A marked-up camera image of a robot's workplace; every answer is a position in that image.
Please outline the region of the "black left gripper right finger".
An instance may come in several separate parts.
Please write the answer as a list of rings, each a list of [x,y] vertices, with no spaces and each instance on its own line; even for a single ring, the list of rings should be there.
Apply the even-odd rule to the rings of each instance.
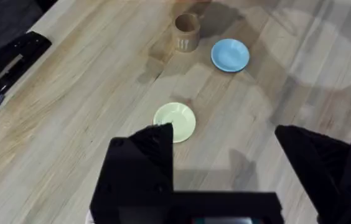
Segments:
[[[318,223],[351,224],[351,143],[293,125],[274,131]]]

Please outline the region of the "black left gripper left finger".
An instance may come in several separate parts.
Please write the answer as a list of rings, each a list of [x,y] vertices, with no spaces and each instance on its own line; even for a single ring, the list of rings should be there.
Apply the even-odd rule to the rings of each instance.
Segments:
[[[173,184],[173,126],[114,137],[90,203],[93,223],[164,223]]]

